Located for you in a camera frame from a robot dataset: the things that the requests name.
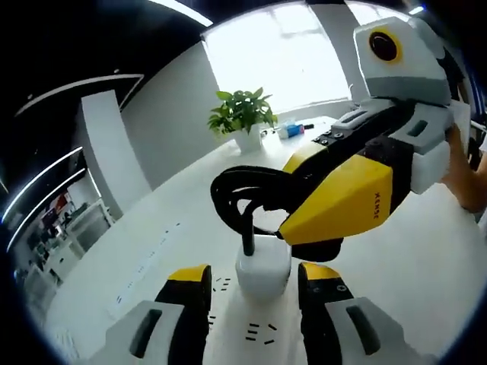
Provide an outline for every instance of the ceiling light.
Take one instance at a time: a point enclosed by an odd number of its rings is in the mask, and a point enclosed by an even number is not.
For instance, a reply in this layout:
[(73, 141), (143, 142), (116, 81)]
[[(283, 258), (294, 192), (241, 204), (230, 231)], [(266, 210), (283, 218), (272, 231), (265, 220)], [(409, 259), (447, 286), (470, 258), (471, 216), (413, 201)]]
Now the ceiling light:
[(21, 198), (21, 196), (38, 180), (42, 175), (44, 175), (47, 171), (51, 170), (55, 165), (58, 163), (62, 162), (69, 156), (75, 154), (78, 151), (81, 151), (83, 147), (78, 147), (74, 149), (73, 151), (69, 152), (68, 154), (65, 154), (63, 157), (59, 158), (57, 161), (51, 163), (48, 167), (46, 167), (44, 170), (42, 170), (40, 173), (37, 174), (36, 177), (34, 177), (30, 182), (27, 183), (26, 186), (23, 187), (23, 189), (17, 194), (17, 196), (12, 200), (12, 202), (8, 205), (7, 209), (5, 209), (5, 213), (3, 214), (2, 217), (2, 223), (5, 221), (8, 213), (11, 211), (11, 209), (14, 207), (15, 203), (17, 202), (18, 199)]
[(180, 12), (181, 14), (190, 17), (191, 19), (197, 21), (198, 23), (204, 25), (205, 27), (209, 27), (213, 24), (208, 18), (203, 17), (199, 12), (194, 11), (191, 8), (177, 2), (176, 0), (149, 0), (150, 2), (155, 2), (159, 5), (163, 5), (166, 8), (173, 9), (175, 11)]
[(2, 188), (7, 192), (8, 194), (8, 189), (7, 189), (7, 186), (5, 186), (5, 184), (3, 183), (3, 181), (0, 179), (0, 184), (2, 184)]
[[(104, 81), (110, 81), (110, 80), (119, 80), (119, 79), (124, 79), (124, 78), (137, 78), (136, 84), (138, 84), (141, 79), (143, 79), (144, 75), (141, 74), (126, 74), (126, 75), (108, 75), (108, 76), (97, 76), (95, 78), (87, 78), (86, 80), (80, 80), (80, 81), (75, 81), (67, 85), (62, 85), (60, 87), (57, 87), (56, 89), (53, 89), (51, 91), (48, 91), (32, 100), (30, 100), (28, 103), (24, 104), (16, 113), (15, 116), (19, 116), (23, 112), (25, 112), (27, 109), (31, 108), (33, 105), (36, 105), (37, 103), (41, 102), (44, 99), (47, 99), (48, 97), (51, 97), (53, 95), (60, 94), (63, 91), (66, 90), (71, 90), (74, 89), (75, 87), (80, 87), (83, 85), (88, 85), (88, 84), (95, 84), (97, 82), (104, 82)], [(129, 95), (133, 91), (134, 88), (132, 88), (127, 95), (125, 95), (125, 98), (122, 100), (120, 104), (120, 108), (122, 108), (123, 104), (125, 101), (128, 99)]]
[(416, 6), (414, 9), (410, 10), (409, 13), (411, 15), (414, 15), (414, 14), (418, 14), (420, 12), (422, 12), (423, 10), (425, 10), (422, 6)]
[(33, 209), (32, 211), (30, 211), (30, 213), (25, 217), (25, 219), (22, 221), (22, 223), (18, 226), (17, 230), (15, 231), (14, 235), (12, 236), (12, 238), (10, 239), (10, 242), (8, 243), (8, 246), (7, 246), (7, 252), (8, 250), (10, 249), (10, 247), (12, 246), (12, 243), (15, 241), (15, 238), (17, 238), (17, 235), (19, 234), (19, 232), (22, 230), (22, 227), (27, 223), (27, 221), (29, 220), (30, 217), (32, 217), (32, 214), (35, 213), (35, 211), (37, 209), (39, 209), (39, 207), (44, 204), (46, 202), (47, 199), (49, 199), (52, 195), (54, 195), (54, 193), (56, 191), (58, 191), (59, 189), (61, 189), (66, 183), (69, 183), (71, 180), (73, 180), (76, 176), (78, 176), (80, 173), (83, 173), (86, 169), (83, 168), (81, 170), (79, 170), (77, 173), (75, 173), (74, 175), (71, 175), (71, 177), (69, 177), (68, 179), (64, 180), (63, 182), (61, 182), (54, 190), (52, 190), (48, 195), (46, 195), (44, 197), (43, 200), (41, 200), (39, 202), (39, 204), (37, 204)]

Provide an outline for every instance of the potted plant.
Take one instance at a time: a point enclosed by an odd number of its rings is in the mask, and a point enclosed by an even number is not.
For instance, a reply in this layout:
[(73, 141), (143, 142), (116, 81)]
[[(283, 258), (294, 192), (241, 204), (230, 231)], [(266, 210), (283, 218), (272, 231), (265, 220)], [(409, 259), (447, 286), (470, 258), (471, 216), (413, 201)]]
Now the potted plant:
[(277, 122), (277, 116), (266, 99), (262, 97), (264, 90), (255, 93), (249, 91), (217, 91), (216, 96), (223, 101), (218, 108), (212, 109), (208, 121), (209, 128), (217, 135), (234, 134), (235, 141), (242, 152), (255, 151), (262, 146), (259, 123), (267, 123), (271, 127)]

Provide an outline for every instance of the green plant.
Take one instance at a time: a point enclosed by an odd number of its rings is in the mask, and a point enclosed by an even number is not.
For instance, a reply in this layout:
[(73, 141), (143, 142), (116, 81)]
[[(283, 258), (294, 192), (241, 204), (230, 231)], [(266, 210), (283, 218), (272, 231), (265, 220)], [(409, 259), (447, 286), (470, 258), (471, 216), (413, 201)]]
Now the green plant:
[(266, 99), (271, 95), (261, 97), (264, 90), (260, 88), (255, 93), (249, 91), (217, 91), (218, 99), (223, 100), (219, 108), (212, 109), (212, 116), (208, 121), (209, 128), (217, 135), (226, 135), (245, 129), (250, 133), (252, 125), (267, 123), (271, 127), (277, 122), (277, 116)]

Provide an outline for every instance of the white pillar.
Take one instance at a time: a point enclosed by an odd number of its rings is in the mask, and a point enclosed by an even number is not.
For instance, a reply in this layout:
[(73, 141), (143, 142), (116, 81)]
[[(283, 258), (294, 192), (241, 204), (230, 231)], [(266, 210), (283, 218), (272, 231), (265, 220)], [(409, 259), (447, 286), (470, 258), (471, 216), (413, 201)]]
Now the white pillar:
[(353, 31), (360, 24), (345, 4), (315, 4), (311, 5), (311, 9), (335, 48), (347, 83), (353, 84), (353, 101), (359, 103), (368, 97), (367, 88), (358, 67), (358, 57), (353, 40)]
[(115, 218), (151, 192), (119, 111), (115, 91), (81, 99), (79, 139), (103, 201)]

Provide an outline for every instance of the bright window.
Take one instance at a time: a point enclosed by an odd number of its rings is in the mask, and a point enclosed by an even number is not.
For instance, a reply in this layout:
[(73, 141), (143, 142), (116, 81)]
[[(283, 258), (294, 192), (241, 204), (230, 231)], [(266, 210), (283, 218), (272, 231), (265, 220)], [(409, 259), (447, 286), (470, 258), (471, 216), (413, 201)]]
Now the bright window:
[(379, 21), (386, 17), (398, 17), (401, 21), (408, 21), (411, 17), (393, 9), (364, 2), (345, 1), (360, 25)]
[(264, 87), (275, 112), (350, 95), (328, 36), (303, 2), (245, 14), (204, 37), (220, 90)]

